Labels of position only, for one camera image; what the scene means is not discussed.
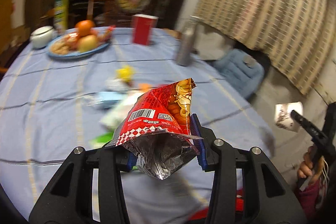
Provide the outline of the right hand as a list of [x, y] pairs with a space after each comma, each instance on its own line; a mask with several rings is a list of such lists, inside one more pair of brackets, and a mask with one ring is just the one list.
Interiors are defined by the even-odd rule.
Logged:
[[313, 148], [313, 146], [308, 148], [307, 152], [303, 155], [303, 161], [297, 170], [298, 179], [311, 177], [309, 185], [315, 184], [319, 180], [325, 165], [323, 156], [319, 159], [317, 164], [313, 164], [311, 160]]

